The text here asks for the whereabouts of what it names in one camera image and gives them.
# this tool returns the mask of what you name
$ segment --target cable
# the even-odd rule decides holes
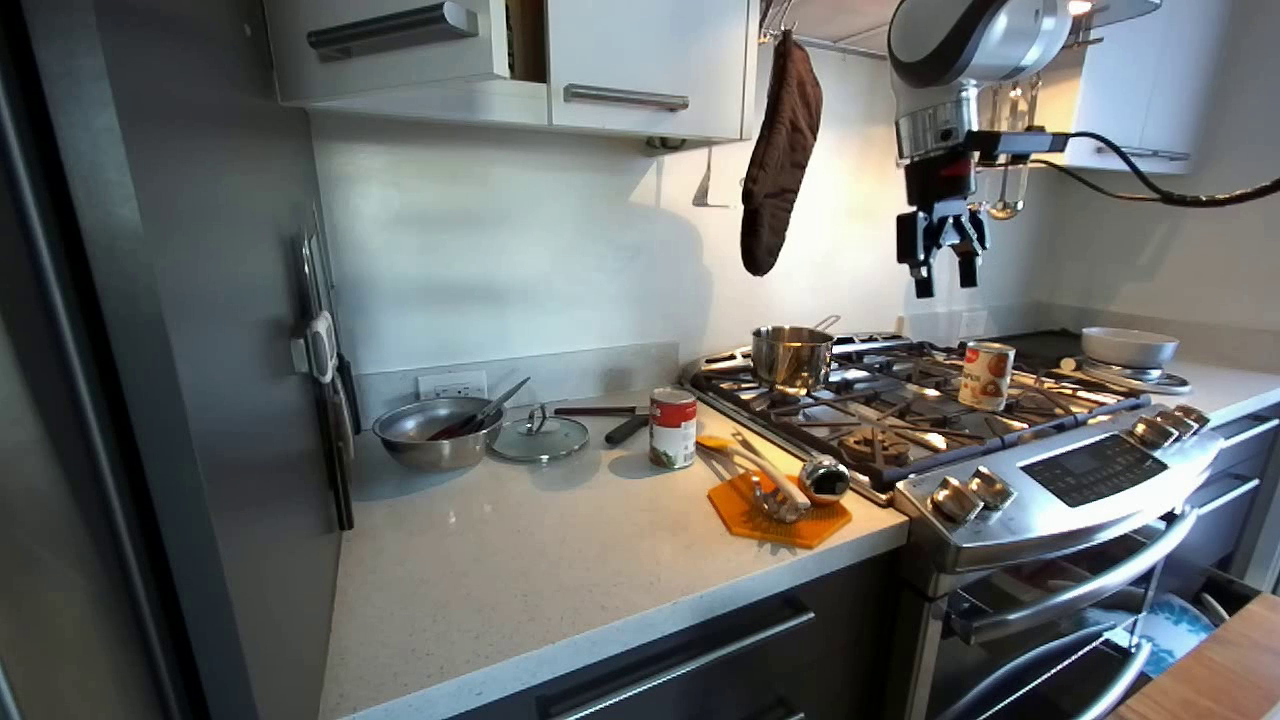
[[[1137,192],[1113,192],[1103,183],[1092,183],[1088,178],[1066,168],[1066,164],[1053,164],[1053,160],[1038,160],[1041,168],[1053,168],[1060,178],[1073,178],[1075,183],[1109,197],[1109,202],[1123,202],[1123,203],[1173,203],[1173,209],[1233,209],[1233,203],[1254,203],[1262,197],[1271,197],[1280,192],[1280,178],[1267,182],[1267,183],[1257,183],[1257,188],[1240,188],[1240,192],[1223,192],[1223,197],[1187,197],[1187,192],[1173,192],[1173,188],[1161,188],[1115,142],[1099,136],[1099,132],[1069,132],[1069,136],[1083,136],[1083,142],[1097,142],[1103,146],[1109,152],[1122,156],[1122,164],[1148,188],[1148,197],[1137,197]]]

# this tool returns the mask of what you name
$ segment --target white cabinet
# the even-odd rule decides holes
[[[1187,172],[1212,99],[1233,5],[1166,0],[1161,13],[1109,24],[1043,74],[1041,124],[1099,132],[1146,172]],[[1103,146],[1073,142],[1073,168],[1123,168]]]
[[[548,0],[556,128],[747,136],[747,0]]]
[[[757,0],[268,0],[277,91],[318,112],[747,136]]]

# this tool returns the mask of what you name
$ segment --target robotic arm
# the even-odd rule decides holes
[[[933,298],[942,247],[958,254],[961,286],[975,290],[975,262],[987,247],[983,217],[971,209],[975,168],[1024,164],[1069,146],[1048,132],[979,128],[975,107],[979,89],[1041,74],[1069,32],[1069,0],[899,0],[888,62],[914,211],[898,217],[898,262],[914,267],[916,298]]]

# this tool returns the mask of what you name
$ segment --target pot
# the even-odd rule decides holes
[[[1178,357],[1173,336],[1139,331],[1139,330],[1083,330],[1083,357],[1129,367],[1166,367]]]
[[[452,474],[483,461],[490,432],[505,419],[483,396],[433,396],[372,424],[390,458],[411,474]]]
[[[757,330],[753,373],[794,396],[809,396],[834,367],[834,336],[821,330]]]

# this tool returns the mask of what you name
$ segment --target gas stove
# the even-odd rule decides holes
[[[961,349],[907,336],[839,336],[834,367],[809,396],[772,393],[753,373],[747,352],[710,357],[688,373],[688,390],[794,450],[798,458],[835,458],[854,467],[854,488],[877,506],[892,483],[945,465],[994,458],[1083,424],[1103,424],[1148,410],[1132,383],[1060,373],[1053,352],[1016,357],[1006,413],[963,410]]]

